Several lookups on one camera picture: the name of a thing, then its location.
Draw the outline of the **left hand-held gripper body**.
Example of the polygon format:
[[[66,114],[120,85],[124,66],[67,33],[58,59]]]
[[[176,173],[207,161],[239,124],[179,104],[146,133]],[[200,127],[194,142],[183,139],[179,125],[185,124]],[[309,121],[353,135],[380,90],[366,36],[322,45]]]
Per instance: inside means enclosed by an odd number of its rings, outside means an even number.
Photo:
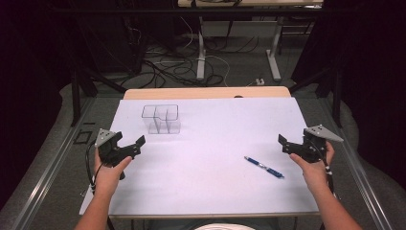
[[[119,147],[118,142],[123,138],[122,133],[100,129],[97,135],[95,148],[104,165],[117,166],[127,156],[135,156],[135,145]]]

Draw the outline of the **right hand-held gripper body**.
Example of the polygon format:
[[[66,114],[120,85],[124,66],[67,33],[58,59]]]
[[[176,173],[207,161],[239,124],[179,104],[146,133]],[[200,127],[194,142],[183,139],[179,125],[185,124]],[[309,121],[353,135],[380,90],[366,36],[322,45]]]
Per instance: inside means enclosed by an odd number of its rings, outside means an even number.
[[[322,125],[305,128],[303,139],[303,143],[295,153],[308,163],[315,163],[326,158],[327,141],[344,141],[342,137]]]

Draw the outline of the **clear acrylic organizer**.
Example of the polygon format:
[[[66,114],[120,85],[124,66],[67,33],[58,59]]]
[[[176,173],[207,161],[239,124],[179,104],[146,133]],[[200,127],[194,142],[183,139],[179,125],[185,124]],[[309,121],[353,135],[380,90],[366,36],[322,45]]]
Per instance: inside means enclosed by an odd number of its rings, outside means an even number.
[[[181,129],[177,104],[147,104],[142,119],[149,134],[178,134]]]

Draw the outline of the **blue pen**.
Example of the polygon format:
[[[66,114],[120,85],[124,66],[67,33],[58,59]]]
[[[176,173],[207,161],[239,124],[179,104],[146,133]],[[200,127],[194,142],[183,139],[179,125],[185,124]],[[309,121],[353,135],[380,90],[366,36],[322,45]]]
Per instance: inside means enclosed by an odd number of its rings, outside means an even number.
[[[268,172],[268,173],[274,175],[274,176],[277,177],[277,178],[284,178],[284,176],[283,176],[282,173],[277,172],[277,171],[275,171],[275,170],[273,170],[273,169],[271,169],[271,168],[269,168],[269,167],[267,167],[267,166],[261,164],[259,161],[255,160],[255,159],[253,159],[253,158],[251,158],[251,157],[249,157],[249,156],[244,156],[244,159],[247,160],[248,162],[250,162],[251,164],[254,164],[255,166],[257,166],[257,167],[259,167],[259,168],[265,170],[266,172]]]

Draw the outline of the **person's left hand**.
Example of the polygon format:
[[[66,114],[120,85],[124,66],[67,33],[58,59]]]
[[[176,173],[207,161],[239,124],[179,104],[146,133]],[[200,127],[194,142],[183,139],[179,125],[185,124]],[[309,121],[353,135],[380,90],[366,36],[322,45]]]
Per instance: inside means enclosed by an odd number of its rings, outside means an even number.
[[[95,150],[95,196],[111,197],[114,195],[119,184],[120,176],[124,169],[131,163],[132,158],[127,156],[115,167],[105,166],[100,157],[99,151]]]

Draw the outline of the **person's right hand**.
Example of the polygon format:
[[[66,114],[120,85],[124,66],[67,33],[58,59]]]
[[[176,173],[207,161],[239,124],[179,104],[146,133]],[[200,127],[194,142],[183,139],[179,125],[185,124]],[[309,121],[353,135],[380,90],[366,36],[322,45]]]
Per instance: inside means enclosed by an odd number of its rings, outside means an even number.
[[[289,154],[290,159],[302,169],[307,188],[314,195],[320,193],[330,194],[326,166],[329,166],[332,161],[334,149],[330,142],[326,142],[326,147],[326,161],[321,160],[316,163],[308,163],[295,153]]]

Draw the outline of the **black metal stand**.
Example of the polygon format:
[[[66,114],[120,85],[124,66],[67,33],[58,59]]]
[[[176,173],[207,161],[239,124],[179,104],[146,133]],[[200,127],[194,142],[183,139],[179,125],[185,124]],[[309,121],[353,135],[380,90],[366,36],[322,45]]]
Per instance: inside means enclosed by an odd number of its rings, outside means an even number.
[[[306,87],[314,81],[320,81],[316,89],[318,98],[325,98],[329,93],[332,93],[331,116],[338,127],[341,127],[341,96],[342,96],[342,72],[336,66],[323,68],[318,73],[310,76],[306,80],[295,83],[289,87],[290,93],[294,93],[299,89]]]
[[[118,15],[79,13],[77,9],[50,9],[54,28],[68,65],[72,84],[74,118],[81,117],[80,95],[98,95],[97,81],[113,90],[126,89],[109,77],[132,77],[141,71],[141,62],[133,56],[124,36],[124,20]]]

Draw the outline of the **white table cover sheet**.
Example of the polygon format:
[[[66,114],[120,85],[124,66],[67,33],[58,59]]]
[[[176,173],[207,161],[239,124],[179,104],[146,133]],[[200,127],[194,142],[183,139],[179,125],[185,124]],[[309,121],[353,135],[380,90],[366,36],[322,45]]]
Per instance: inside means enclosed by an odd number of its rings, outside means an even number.
[[[302,140],[305,120],[293,98],[177,100],[178,134],[149,134],[147,100],[122,100],[111,125],[121,146],[146,143],[125,169],[110,204],[117,218],[307,215],[318,211],[301,169],[278,136]],[[282,173],[277,178],[244,159]]]

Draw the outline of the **black curtain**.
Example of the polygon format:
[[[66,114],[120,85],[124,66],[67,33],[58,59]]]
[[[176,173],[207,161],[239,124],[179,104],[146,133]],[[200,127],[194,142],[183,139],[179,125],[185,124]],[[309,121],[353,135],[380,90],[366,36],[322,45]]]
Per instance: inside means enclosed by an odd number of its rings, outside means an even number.
[[[69,83],[42,0],[0,0],[0,210],[34,161]]]
[[[406,0],[324,0],[323,9],[291,79],[300,84],[343,58],[358,153],[406,190]]]

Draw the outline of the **person's light clothing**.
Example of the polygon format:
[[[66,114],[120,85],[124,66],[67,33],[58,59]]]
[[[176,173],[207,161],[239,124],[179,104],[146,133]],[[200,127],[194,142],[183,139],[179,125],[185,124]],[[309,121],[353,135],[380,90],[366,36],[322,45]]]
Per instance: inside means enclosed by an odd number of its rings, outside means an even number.
[[[255,230],[252,227],[233,223],[211,223],[199,226],[194,230]]]

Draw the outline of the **desk with white legs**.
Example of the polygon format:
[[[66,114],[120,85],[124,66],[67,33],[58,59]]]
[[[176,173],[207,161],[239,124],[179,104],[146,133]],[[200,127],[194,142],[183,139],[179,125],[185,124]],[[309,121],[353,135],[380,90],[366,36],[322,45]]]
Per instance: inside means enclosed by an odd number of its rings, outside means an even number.
[[[191,9],[234,9],[238,10],[318,10],[322,7],[324,0],[177,0],[180,8]],[[266,51],[266,56],[270,66],[274,81],[282,79],[278,64],[276,62],[276,53],[282,36],[282,23],[284,16],[276,16],[273,20],[250,20],[234,21],[232,19],[223,19],[215,21],[206,21],[202,16],[199,17],[198,43],[199,53],[197,59],[197,75],[199,80],[204,79],[206,48],[204,41],[210,36],[260,36],[260,30],[264,30],[265,36],[272,39],[271,48]]]

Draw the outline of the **black square floor frame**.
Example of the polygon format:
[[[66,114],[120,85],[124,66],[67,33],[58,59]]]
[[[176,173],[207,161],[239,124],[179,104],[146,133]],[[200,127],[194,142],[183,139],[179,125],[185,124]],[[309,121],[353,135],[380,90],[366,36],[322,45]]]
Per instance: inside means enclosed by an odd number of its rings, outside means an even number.
[[[88,130],[80,130],[74,138],[74,145],[85,145],[89,142],[92,136],[92,132]]]

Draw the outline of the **aluminium floor rail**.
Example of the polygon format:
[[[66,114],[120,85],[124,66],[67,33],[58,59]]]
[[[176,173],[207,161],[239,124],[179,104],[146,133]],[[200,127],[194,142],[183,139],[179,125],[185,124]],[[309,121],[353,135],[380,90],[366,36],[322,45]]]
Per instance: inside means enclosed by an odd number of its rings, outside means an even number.
[[[362,196],[362,199],[369,210],[374,226],[377,230],[394,230],[383,210],[383,206],[378,200],[378,196],[372,187],[367,172],[362,166],[359,154],[351,146],[347,133],[341,127],[338,127],[338,123],[342,124],[342,122],[340,120],[335,121],[333,119],[333,109],[329,103],[329,99],[320,99],[319,103],[324,111],[324,114],[327,116],[328,125],[332,127],[333,131],[335,131],[345,140],[345,142],[342,144],[344,149],[343,155],[350,169],[352,178],[357,185],[358,192]]]
[[[33,163],[26,171],[17,188],[9,198],[6,207],[14,214],[8,217],[9,230],[27,230],[58,174],[74,138],[79,133],[80,123],[94,104],[94,98],[87,98],[79,107],[79,119],[72,126],[73,109],[70,101],[62,104],[56,122],[38,151]]]

